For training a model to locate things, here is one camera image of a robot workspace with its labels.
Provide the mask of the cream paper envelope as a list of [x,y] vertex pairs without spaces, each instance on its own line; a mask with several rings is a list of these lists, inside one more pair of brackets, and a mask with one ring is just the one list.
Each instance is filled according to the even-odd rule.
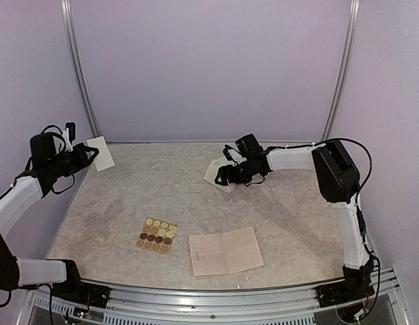
[[222,186],[215,182],[218,177],[219,168],[228,165],[232,165],[232,163],[224,157],[212,160],[204,173],[203,180],[225,193],[231,193],[236,188],[236,185]]

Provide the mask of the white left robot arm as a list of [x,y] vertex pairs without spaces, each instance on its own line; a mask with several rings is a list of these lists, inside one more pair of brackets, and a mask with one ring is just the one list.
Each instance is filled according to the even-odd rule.
[[29,208],[46,195],[62,177],[74,177],[90,167],[100,151],[83,143],[72,144],[73,132],[42,132],[30,139],[31,157],[23,172],[0,196],[0,290],[11,292],[53,284],[73,301],[87,295],[76,263],[67,259],[23,259],[6,243],[7,235]]

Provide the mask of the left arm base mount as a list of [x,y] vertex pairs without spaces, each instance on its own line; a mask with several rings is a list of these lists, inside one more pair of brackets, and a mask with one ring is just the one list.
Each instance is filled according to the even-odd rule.
[[53,296],[63,300],[105,309],[110,296],[110,288],[81,280],[78,267],[73,260],[60,259],[66,268],[64,282],[53,284]]

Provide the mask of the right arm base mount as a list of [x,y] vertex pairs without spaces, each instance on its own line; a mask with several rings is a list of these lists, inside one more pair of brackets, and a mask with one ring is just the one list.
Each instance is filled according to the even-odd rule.
[[371,281],[371,273],[374,270],[373,260],[369,260],[359,269],[343,266],[342,270],[342,281],[320,285],[316,288],[320,307],[348,303],[375,293]]

